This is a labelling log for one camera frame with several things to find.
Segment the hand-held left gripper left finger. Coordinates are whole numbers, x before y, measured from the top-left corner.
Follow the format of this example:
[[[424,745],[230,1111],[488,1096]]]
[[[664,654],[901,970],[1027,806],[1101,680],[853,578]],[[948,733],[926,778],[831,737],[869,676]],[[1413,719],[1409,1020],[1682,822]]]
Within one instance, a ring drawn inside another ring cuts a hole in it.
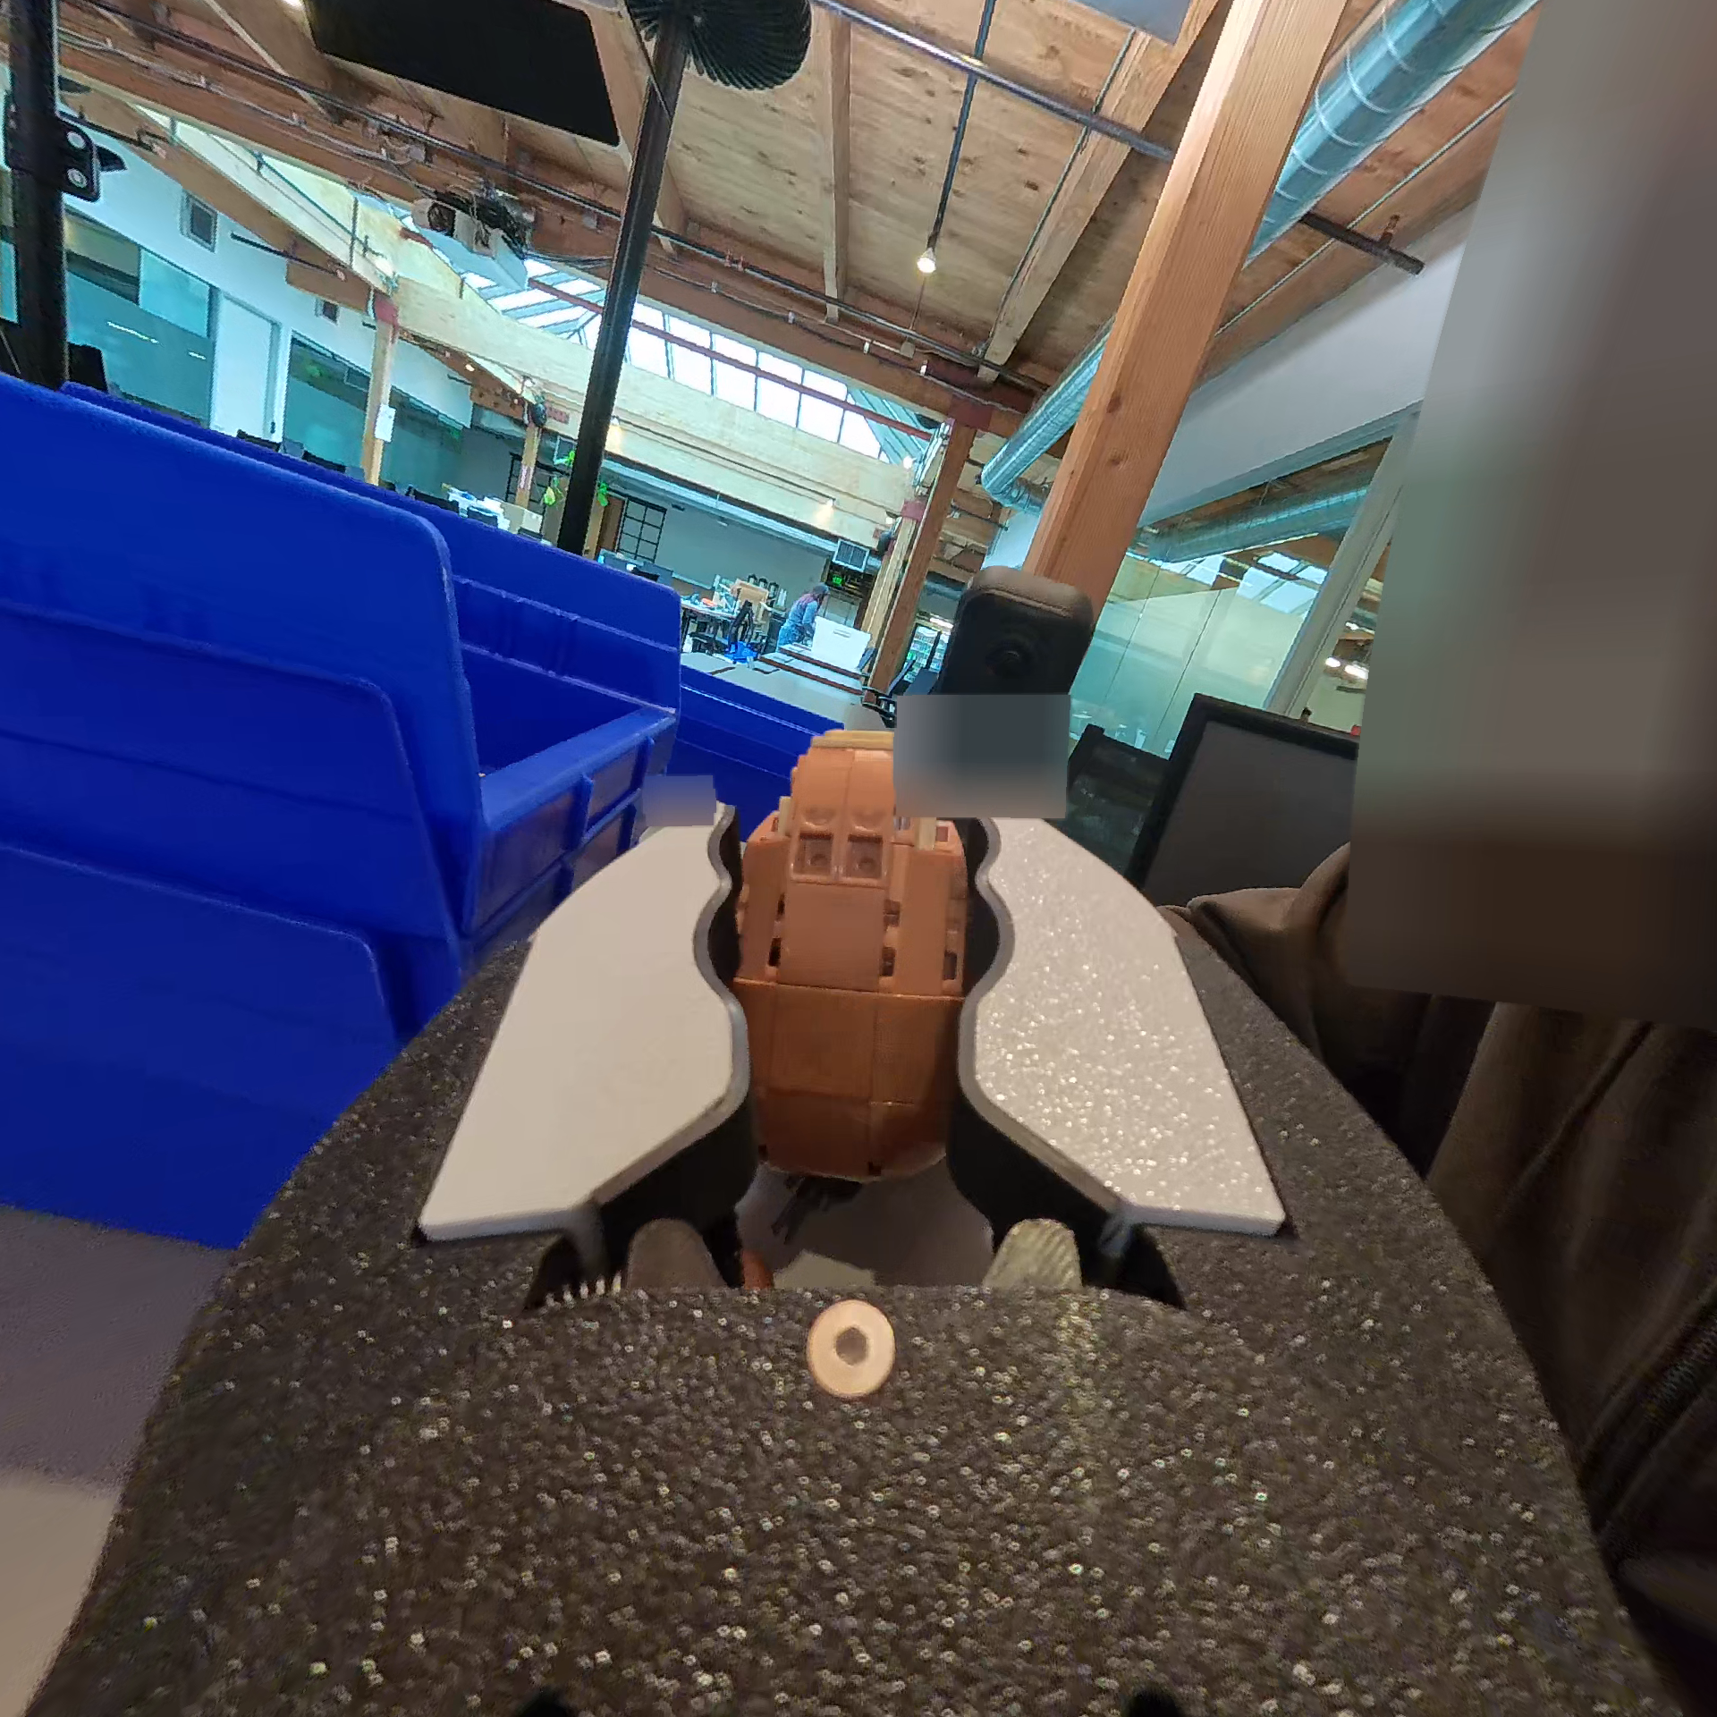
[[[424,1241],[621,1241],[624,1199],[693,1225],[746,1193],[746,1017],[728,986],[735,808],[667,824],[537,929],[440,1173]]]

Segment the wooden post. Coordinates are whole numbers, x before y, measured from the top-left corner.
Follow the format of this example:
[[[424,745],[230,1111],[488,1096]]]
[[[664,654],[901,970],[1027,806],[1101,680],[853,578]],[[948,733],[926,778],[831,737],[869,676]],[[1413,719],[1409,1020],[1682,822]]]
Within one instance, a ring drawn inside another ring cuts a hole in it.
[[[905,567],[892,583],[886,625],[880,634],[873,668],[869,676],[869,692],[873,693],[884,693],[890,688],[908,654],[916,625],[916,605],[926,583],[933,559],[937,558],[944,524],[952,515],[952,503],[965,476],[975,436],[980,429],[987,429],[987,424],[987,419],[975,419],[973,413],[952,419],[952,435],[934,464],[934,480],[916,520],[914,546],[908,551]]]
[[[1142,524],[1342,10],[1234,2],[1226,17],[1027,555],[1030,573],[1080,590],[1094,611]]]

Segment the blue plastic bin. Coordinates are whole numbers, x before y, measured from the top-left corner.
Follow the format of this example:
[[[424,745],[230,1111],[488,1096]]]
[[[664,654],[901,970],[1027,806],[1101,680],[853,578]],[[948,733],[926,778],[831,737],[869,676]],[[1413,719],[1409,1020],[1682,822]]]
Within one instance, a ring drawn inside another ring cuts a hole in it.
[[[641,834],[671,597],[2,381],[2,1202],[214,1249]]]

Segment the orange and tan toy segment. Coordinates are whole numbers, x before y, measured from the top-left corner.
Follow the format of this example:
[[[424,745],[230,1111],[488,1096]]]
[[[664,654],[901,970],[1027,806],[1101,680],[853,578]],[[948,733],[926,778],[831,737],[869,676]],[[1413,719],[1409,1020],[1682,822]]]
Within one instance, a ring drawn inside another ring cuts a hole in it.
[[[892,731],[827,731],[743,846],[740,966],[763,1166],[870,1183],[944,1161],[969,867],[897,808]]]

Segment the black floor lamp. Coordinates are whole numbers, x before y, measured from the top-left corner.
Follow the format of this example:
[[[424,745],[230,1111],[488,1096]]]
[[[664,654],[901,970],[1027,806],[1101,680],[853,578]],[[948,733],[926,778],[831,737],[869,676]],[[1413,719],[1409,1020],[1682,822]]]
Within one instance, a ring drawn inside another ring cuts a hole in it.
[[[558,546],[586,546],[605,440],[630,346],[633,311],[657,204],[667,176],[676,107],[688,68],[740,92],[788,84],[810,54],[810,2],[621,2],[620,21],[594,29],[605,70],[636,97],[626,204],[605,281],[597,344],[577,429]]]

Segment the blue storage bin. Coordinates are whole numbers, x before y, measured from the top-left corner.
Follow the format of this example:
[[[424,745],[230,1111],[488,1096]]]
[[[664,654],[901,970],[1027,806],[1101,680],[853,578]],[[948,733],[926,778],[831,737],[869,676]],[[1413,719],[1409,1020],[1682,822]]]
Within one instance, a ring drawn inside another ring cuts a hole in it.
[[[743,834],[750,834],[776,811],[790,791],[794,767],[823,731],[823,719],[687,660],[664,775],[707,778],[717,804],[728,804]]]

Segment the silver ventilation duct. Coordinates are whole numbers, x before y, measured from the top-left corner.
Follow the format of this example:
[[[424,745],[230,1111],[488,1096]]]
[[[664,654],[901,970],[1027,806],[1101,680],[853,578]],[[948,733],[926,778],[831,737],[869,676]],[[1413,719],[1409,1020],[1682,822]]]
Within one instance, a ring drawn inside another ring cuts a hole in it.
[[[1320,76],[1247,259],[1305,222],[1338,182],[1529,10],[1533,2],[1386,2]],[[980,484],[992,502],[1046,507],[1046,490],[1030,484],[1027,472],[1076,424],[1110,332],[1113,323],[1103,323],[988,459]]]

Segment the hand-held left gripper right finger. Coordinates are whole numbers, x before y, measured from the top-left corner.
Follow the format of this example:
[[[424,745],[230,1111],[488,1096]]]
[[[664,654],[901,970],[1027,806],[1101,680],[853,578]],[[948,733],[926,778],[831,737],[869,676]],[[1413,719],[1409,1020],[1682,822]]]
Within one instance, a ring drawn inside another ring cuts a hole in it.
[[[980,820],[1000,949],[960,1012],[960,1092],[1095,1215],[1277,1236],[1285,1210],[1170,921],[1042,820]]]

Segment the black framed board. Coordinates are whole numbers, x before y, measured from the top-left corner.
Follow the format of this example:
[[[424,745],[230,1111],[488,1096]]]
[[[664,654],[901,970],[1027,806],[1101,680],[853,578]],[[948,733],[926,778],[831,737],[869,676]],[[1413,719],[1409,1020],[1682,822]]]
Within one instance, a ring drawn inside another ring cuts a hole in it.
[[[1126,867],[1154,905],[1299,889],[1350,844],[1358,739],[1197,693]]]
[[[1169,767],[1169,759],[1086,724],[1070,755],[1059,827],[1110,870],[1127,873]]]

